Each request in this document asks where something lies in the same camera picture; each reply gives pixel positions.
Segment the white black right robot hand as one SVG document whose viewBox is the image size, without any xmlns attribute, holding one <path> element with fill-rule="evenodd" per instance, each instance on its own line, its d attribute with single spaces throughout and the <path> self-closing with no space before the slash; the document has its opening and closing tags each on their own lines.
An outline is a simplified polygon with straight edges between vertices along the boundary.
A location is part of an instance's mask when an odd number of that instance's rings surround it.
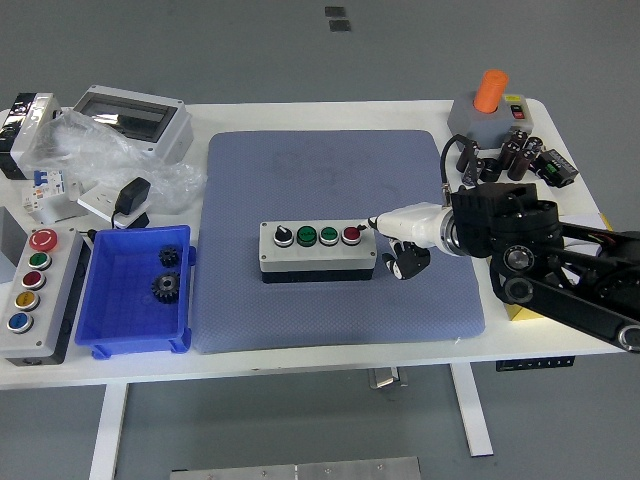
<svg viewBox="0 0 640 480">
<path fill-rule="evenodd" d="M 367 225 L 389 240 L 392 252 L 383 254 L 382 259 L 400 280 L 422 272 L 430 264 L 433 248 L 460 255 L 451 207 L 422 202 L 370 217 Z"/>
</svg>

